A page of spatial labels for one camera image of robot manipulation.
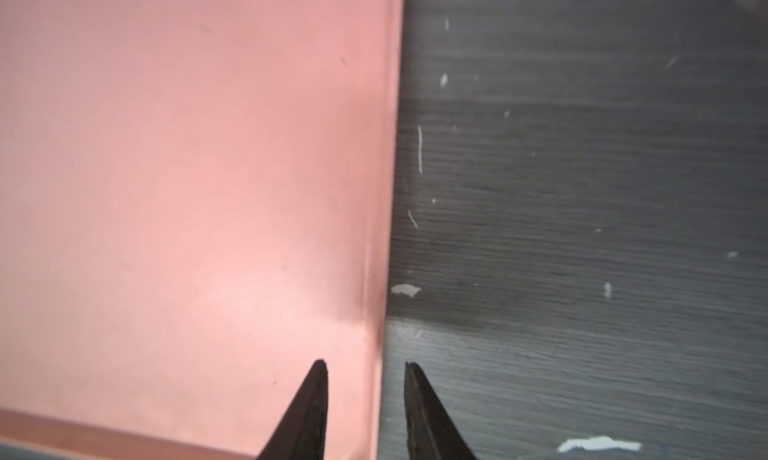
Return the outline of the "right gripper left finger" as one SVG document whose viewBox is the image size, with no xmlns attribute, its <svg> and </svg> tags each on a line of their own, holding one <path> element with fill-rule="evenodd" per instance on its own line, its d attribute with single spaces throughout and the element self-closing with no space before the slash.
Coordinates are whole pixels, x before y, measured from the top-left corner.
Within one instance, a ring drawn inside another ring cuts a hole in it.
<svg viewBox="0 0 768 460">
<path fill-rule="evenodd" d="M 324 360 L 309 369 L 257 460 L 323 460 L 329 381 Z"/>
</svg>

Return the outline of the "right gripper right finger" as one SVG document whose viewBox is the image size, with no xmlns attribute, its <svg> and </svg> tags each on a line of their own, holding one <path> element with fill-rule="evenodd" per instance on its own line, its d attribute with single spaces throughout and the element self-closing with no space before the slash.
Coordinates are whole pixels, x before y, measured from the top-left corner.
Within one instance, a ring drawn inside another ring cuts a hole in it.
<svg viewBox="0 0 768 460">
<path fill-rule="evenodd" d="M 410 460 L 476 460 L 423 369 L 405 364 L 404 406 Z"/>
</svg>

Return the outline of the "pink tray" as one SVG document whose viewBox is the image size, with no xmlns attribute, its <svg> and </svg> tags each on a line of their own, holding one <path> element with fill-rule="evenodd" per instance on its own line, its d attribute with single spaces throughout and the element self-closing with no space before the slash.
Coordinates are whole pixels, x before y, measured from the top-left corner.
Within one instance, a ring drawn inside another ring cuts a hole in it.
<svg viewBox="0 0 768 460">
<path fill-rule="evenodd" d="M 1 442 L 376 455 L 404 0 L 1 0 Z"/>
</svg>

